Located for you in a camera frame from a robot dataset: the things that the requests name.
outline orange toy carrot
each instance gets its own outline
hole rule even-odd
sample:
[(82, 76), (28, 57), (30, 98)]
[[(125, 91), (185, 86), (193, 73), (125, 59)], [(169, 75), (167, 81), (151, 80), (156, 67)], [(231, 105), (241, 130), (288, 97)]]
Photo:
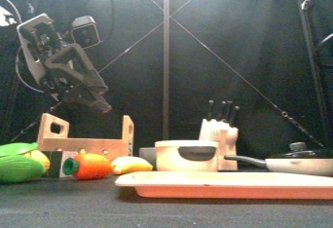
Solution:
[(78, 154), (65, 160), (62, 172), (76, 179), (98, 179), (112, 172), (110, 162), (98, 154)]

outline cable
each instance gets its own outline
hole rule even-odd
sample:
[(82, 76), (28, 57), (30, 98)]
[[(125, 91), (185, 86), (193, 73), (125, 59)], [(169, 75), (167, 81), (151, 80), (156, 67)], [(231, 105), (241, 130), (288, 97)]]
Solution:
[(327, 35), (320, 42), (318, 43), (315, 49), (314, 49), (314, 58), (315, 58), (315, 63), (318, 64), (319, 67), (331, 69), (333, 68), (333, 64), (327, 64), (327, 63), (322, 63), (319, 61), (319, 52), (322, 51), (322, 49), (326, 47), (327, 44), (333, 44), (333, 33), (330, 35)]
[(17, 8), (15, 8), (14, 4), (11, 3), (10, 0), (3, 0), (3, 1), (9, 4), (9, 6), (10, 6), (10, 7), (13, 8), (13, 10), (14, 10), (17, 22), (18, 22), (18, 23), (22, 23), (21, 15), (19, 15), (19, 13), (18, 13), (18, 11), (17, 11)]
[[(56, 108), (61, 105), (60, 102), (57, 102), (52, 107), (49, 107), (46, 113), (52, 113)], [(14, 142), (17, 140), (17, 138), (19, 138), (28, 130), (30, 130), (38, 123), (40, 123), (40, 118), (41, 117), (37, 117), (32, 123), (28, 124), (28, 126), (19, 131), (19, 133), (9, 140), (9, 142)]]
[[(90, 0), (84, 1), (84, 6), (86, 6), (89, 1)], [(109, 0), (109, 2), (110, 2), (110, 28), (106, 33), (106, 36), (100, 40), (100, 43), (105, 42), (109, 39), (110, 34), (113, 33), (113, 29), (114, 29), (114, 1)]]
[[(264, 101), (272, 106), (272, 108), (279, 112), (280, 116), (287, 120), (287, 122), (296, 128), (296, 130), (315, 143), (319, 147), (324, 148), (324, 145), (315, 139), (315, 137), (308, 133), (306, 128), (300, 125), (300, 123), (288, 116), (288, 113), (282, 110), (274, 102), (270, 100), (270, 98), (259, 91), (259, 89), (250, 83), (250, 81), (245, 80), (245, 78), (237, 73), (237, 71), (228, 65), (228, 63), (216, 55), (216, 53), (209, 49), (209, 47), (199, 40), (199, 38), (185, 29), (185, 27), (176, 21), (176, 19), (172, 17), (177, 10), (169, 15), (169, 19), (179, 25), (179, 27), (188, 33), (188, 35), (199, 42), (199, 44), (207, 49), (207, 51), (215, 56), (215, 58), (225, 65), (225, 67), (232, 71), (232, 73), (239, 77), (239, 79), (251, 87), (251, 89), (259, 94), (259, 96), (264, 99)], [(149, 32), (133, 43), (133, 45), (124, 50), (124, 52), (109, 61), (109, 63), (98, 70), (98, 73), (102, 72), (109, 65), (112, 65), (118, 58), (129, 51), (129, 49), (139, 43), (141, 40), (147, 38), (147, 36), (161, 26), (164, 22), (161, 22)]]
[(25, 0), (25, 5), (23, 6), (25, 6), (26, 16), (30, 19), (30, 17), (33, 16), (34, 9), (33, 9), (32, 5), (29, 4), (28, 0)]
[(30, 86), (23, 78), (21, 77), (21, 73), (19, 73), (19, 69), (18, 69), (18, 63), (19, 63), (19, 50), (22, 49), (22, 47), (18, 47), (17, 49), (17, 53), (15, 53), (15, 74), (17, 74), (17, 78), (19, 80), (19, 82), (23, 84), (23, 86), (29, 89), (33, 90), (37, 93), (44, 93), (42, 91), (37, 90), (33, 86)]

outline dark table surface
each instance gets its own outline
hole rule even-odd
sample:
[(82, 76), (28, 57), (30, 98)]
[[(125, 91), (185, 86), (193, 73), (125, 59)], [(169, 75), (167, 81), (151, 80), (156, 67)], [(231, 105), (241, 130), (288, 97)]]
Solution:
[(333, 227), (333, 201), (143, 198), (116, 178), (0, 185), (0, 227)]

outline metal pole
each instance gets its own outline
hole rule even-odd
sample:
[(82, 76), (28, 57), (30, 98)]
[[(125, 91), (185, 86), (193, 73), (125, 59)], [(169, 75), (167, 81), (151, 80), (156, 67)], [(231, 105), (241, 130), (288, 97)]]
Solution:
[(168, 139), (168, 35), (169, 1), (164, 0), (164, 88), (163, 88), (163, 140)]
[(318, 111), (319, 111), (319, 116), (320, 116), (323, 138), (326, 141), (324, 143), (330, 144), (328, 137), (331, 136), (331, 133), (328, 131), (328, 120), (327, 120), (327, 114), (326, 114), (327, 112), (326, 112), (326, 104), (323, 100), (323, 92), (322, 92), (322, 87), (320, 87), (320, 82), (319, 82), (319, 73), (318, 73), (318, 68), (314, 63), (314, 58), (312, 58), (314, 48), (312, 48), (312, 40), (311, 40), (310, 27), (308, 27), (308, 15), (300, 7), (303, 0), (296, 0), (296, 2), (298, 2), (298, 8), (299, 8), (299, 16), (300, 16), (303, 33), (304, 33), (304, 39), (306, 39), (308, 67), (310, 67), (311, 78), (312, 78), (312, 83), (314, 83), (315, 99), (316, 99)]

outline wooden crate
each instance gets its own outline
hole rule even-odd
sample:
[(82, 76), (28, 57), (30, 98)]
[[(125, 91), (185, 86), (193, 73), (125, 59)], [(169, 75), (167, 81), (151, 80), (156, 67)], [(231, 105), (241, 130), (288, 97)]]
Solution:
[[(58, 126), (58, 132), (50, 131)], [(105, 156), (109, 161), (116, 157), (132, 155), (133, 124), (128, 116), (121, 117), (121, 138), (69, 138), (69, 123), (50, 114), (41, 115), (37, 133), (37, 150), (40, 151), (76, 151), (78, 153), (96, 153)]]

